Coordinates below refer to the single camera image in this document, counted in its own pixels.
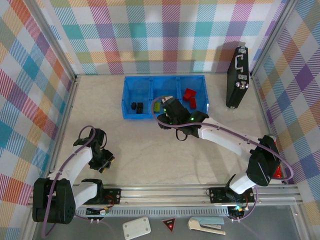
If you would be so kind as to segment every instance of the red triangle sign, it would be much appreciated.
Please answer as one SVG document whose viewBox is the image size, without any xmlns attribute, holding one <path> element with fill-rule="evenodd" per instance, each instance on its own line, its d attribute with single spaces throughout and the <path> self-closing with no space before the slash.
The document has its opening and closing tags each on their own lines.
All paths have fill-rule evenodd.
<svg viewBox="0 0 320 240">
<path fill-rule="evenodd" d="M 175 228 L 175 218 L 167 219 L 167 220 L 162 220 L 162 222 L 167 226 L 167 228 L 173 233 L 174 228 Z"/>
</svg>

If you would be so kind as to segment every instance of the black briefcase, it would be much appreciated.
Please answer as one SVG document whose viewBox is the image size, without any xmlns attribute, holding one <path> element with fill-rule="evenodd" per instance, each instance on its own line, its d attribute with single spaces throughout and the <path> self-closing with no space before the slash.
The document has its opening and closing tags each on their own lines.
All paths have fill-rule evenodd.
<svg viewBox="0 0 320 240">
<path fill-rule="evenodd" d="M 238 46 L 227 72 L 226 106 L 236 109 L 249 88 L 248 48 Z"/>
</svg>

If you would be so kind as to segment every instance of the white plastic plate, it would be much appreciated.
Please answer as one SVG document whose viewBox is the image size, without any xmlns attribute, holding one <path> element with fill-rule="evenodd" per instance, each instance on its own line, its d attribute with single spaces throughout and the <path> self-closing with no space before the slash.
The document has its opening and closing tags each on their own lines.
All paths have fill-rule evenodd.
<svg viewBox="0 0 320 240">
<path fill-rule="evenodd" d="M 124 238 L 126 240 L 134 239 L 151 232 L 149 218 L 141 217 L 136 220 L 125 222 L 122 225 Z"/>
</svg>

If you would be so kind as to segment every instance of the yellow object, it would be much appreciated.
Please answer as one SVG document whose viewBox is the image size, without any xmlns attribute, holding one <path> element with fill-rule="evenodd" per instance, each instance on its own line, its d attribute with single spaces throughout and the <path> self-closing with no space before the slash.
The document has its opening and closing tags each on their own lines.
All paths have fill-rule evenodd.
<svg viewBox="0 0 320 240">
<path fill-rule="evenodd" d="M 154 103 L 154 108 L 153 110 L 156 112 L 156 113 L 159 113 L 160 112 L 160 102 L 155 102 Z"/>
</svg>

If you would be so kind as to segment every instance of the red block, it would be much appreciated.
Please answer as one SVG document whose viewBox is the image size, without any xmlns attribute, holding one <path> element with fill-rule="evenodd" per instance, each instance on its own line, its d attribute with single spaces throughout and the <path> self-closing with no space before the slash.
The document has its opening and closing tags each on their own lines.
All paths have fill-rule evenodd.
<svg viewBox="0 0 320 240">
<path fill-rule="evenodd" d="M 192 89 L 190 89 L 190 88 L 187 88 L 187 89 L 185 90 L 184 94 L 190 94 L 191 97 L 195 97 L 196 94 L 197 94 L 197 92 L 196 92 L 195 90 L 192 90 Z"/>
<path fill-rule="evenodd" d="M 194 97 L 191 97 L 189 101 L 190 101 L 190 108 L 196 109 L 197 108 L 196 99 Z"/>
<path fill-rule="evenodd" d="M 190 99 L 191 97 L 192 97 L 192 96 L 191 96 L 190 93 L 185 93 L 185 94 L 183 95 L 183 100 L 185 100 L 186 102 L 189 102 L 189 99 Z"/>
</svg>

